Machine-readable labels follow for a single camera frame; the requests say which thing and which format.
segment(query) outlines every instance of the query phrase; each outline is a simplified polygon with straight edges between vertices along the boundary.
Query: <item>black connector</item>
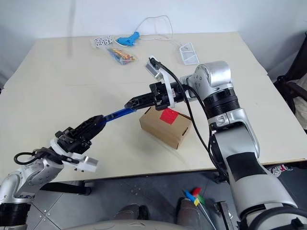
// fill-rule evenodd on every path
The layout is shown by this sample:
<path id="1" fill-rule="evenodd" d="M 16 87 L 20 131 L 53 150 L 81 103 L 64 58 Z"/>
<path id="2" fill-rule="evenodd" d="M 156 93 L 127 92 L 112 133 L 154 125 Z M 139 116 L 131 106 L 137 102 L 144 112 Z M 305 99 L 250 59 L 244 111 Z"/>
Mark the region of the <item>black connector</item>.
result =
<path id="1" fill-rule="evenodd" d="M 0 227 L 25 225 L 30 210 L 30 204 L 26 203 L 2 203 L 0 204 Z"/>
<path id="2" fill-rule="evenodd" d="M 149 62 L 150 64 L 156 69 L 160 69 L 162 67 L 162 63 L 157 61 L 156 59 L 154 59 L 153 57 L 152 58 L 149 58 Z"/>

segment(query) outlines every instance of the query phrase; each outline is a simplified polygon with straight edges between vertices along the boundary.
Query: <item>chair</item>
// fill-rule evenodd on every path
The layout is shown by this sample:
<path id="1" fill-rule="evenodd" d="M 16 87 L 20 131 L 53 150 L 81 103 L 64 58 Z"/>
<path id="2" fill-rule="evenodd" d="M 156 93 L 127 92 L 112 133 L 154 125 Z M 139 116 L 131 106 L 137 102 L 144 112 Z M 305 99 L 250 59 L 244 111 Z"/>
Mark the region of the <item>chair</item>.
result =
<path id="1" fill-rule="evenodd" d="M 301 108 L 305 106 L 303 111 L 304 114 L 307 111 L 307 32 L 305 33 L 305 36 L 303 44 L 290 69 L 285 75 L 279 76 L 277 81 L 274 83 L 274 86 L 297 118 L 298 113 L 302 112 L 299 111 Z M 305 117 L 305 115 L 302 117 L 300 119 L 298 118 L 298 120 L 307 133 L 307 127 L 304 127 L 301 121 L 301 119 L 305 119 L 306 122 L 304 122 L 304 124 L 307 124 L 307 117 Z"/>

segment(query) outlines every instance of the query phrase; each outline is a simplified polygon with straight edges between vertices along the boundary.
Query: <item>blue glue gun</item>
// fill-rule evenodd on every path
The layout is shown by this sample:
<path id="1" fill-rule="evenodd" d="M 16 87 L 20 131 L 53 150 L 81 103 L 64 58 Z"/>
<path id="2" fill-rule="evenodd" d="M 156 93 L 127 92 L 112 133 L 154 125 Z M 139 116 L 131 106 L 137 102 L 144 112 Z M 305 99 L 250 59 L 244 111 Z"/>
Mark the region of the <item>blue glue gun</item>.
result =
<path id="1" fill-rule="evenodd" d="M 123 46 L 134 46 L 134 42 L 136 39 L 140 37 L 139 32 L 134 32 L 130 37 L 120 37 L 116 41 Z"/>

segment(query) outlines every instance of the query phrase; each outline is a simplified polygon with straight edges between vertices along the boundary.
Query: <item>red sticker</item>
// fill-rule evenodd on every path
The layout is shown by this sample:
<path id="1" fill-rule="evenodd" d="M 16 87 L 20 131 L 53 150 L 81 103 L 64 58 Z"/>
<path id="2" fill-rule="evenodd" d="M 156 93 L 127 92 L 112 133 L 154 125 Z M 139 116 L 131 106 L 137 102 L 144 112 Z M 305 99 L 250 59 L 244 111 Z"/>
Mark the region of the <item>red sticker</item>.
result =
<path id="1" fill-rule="evenodd" d="M 173 124 L 173 122 L 178 117 L 178 112 L 172 109 L 165 109 L 163 110 L 160 119 L 165 121 L 166 123 Z"/>

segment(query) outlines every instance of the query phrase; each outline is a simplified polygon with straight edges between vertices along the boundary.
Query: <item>black band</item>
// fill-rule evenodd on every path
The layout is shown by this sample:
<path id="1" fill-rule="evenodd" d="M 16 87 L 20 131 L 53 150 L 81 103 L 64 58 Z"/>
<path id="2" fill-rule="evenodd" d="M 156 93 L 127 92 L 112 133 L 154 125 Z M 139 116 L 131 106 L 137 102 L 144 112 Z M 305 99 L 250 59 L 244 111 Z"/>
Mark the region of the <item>black band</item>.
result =
<path id="1" fill-rule="evenodd" d="M 238 98 L 233 88 L 216 92 L 203 101 L 208 118 L 240 108 Z"/>
<path id="2" fill-rule="evenodd" d="M 260 213 L 250 224 L 248 230 L 257 230 L 268 218 L 279 214 L 295 214 L 307 218 L 307 212 L 294 207 L 274 207 Z"/>
<path id="3" fill-rule="evenodd" d="M 26 224 L 30 206 L 30 204 L 1 204 L 0 226 L 17 226 Z"/>
<path id="4" fill-rule="evenodd" d="M 226 160 L 235 181 L 247 176 L 267 174 L 259 165 L 254 152 L 230 155 Z"/>

